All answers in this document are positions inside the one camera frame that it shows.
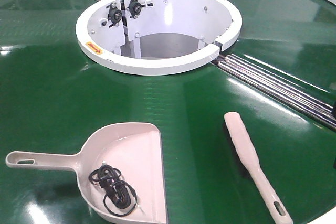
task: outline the brush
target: brush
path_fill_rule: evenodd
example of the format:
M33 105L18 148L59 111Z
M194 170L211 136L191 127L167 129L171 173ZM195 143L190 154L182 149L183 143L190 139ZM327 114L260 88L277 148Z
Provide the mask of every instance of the brush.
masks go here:
M293 220L260 167L257 152L237 112L228 112L224 120L240 161L251 174L276 224L292 224Z

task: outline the coiled cable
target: coiled cable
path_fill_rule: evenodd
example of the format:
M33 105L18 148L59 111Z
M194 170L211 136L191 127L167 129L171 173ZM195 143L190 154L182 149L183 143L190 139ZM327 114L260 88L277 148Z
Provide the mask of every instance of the coiled cable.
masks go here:
M120 170L113 168L110 165L103 164L99 169L94 170L89 175L89 181L93 185L98 185L95 182L99 182L101 188L105 189L105 196L103 198L103 203L106 210L118 217L124 217L129 215L136 207L138 202L137 194L132 186L130 186L126 181L120 179ZM106 198L108 197L113 204L119 209L128 208L131 205L131 197L129 192L134 197L134 205L124 214L117 214L113 212L106 204Z

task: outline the bolt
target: bolt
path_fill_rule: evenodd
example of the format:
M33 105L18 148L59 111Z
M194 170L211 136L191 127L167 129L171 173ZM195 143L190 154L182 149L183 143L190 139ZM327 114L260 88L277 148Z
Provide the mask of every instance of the bolt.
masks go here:
M141 6L140 5L135 5L133 8L135 13L139 13L141 11Z
M122 15L120 14L120 13L115 13L115 15L114 15L114 19L115 20L121 20L121 18L122 18Z

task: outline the dustpan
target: dustpan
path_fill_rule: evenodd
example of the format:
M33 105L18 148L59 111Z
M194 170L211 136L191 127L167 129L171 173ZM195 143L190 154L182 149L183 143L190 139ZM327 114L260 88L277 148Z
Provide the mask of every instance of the dustpan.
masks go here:
M6 156L6 164L11 168L76 172L84 200L109 222L167 223L161 137L153 124L107 125L94 132L77 154L14 151ZM88 180L89 174L102 164L118 168L136 191L137 207L125 217L111 215L103 205L105 191Z

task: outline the sticker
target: sticker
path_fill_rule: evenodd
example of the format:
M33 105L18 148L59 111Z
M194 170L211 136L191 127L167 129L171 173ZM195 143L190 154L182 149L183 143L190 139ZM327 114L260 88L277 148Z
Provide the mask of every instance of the sticker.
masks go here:
M86 42L85 45L87 45L93 52L95 52L96 55L101 55L103 53L103 50L100 47L90 41Z

